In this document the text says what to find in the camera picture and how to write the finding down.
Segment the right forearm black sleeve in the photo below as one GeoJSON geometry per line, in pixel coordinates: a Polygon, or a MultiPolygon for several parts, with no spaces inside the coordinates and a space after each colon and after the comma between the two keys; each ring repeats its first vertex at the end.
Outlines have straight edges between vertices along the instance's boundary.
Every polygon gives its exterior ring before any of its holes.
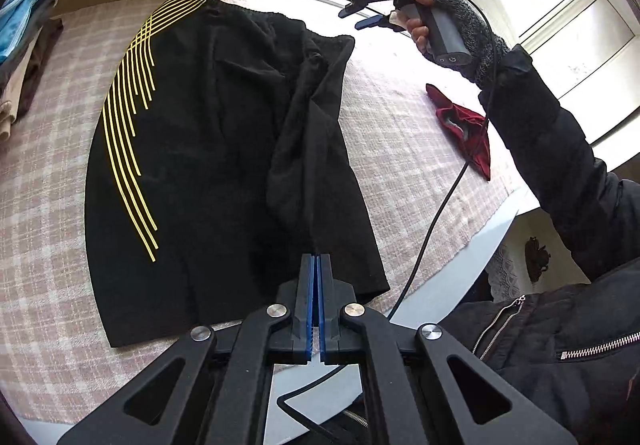
{"type": "Polygon", "coordinates": [[[521,46],[487,52],[475,75],[480,103],[563,245],[594,283],[639,280],[639,185],[594,157],[574,116],[521,46]]]}

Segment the right hand grey glove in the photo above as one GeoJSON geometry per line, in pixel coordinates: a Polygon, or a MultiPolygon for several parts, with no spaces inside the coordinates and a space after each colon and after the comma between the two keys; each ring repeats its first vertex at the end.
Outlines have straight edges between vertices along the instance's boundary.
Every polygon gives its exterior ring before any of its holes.
{"type": "Polygon", "coordinates": [[[420,53],[481,90],[490,87],[509,49],[486,18],[465,0],[414,1],[419,15],[402,20],[420,53]]]}

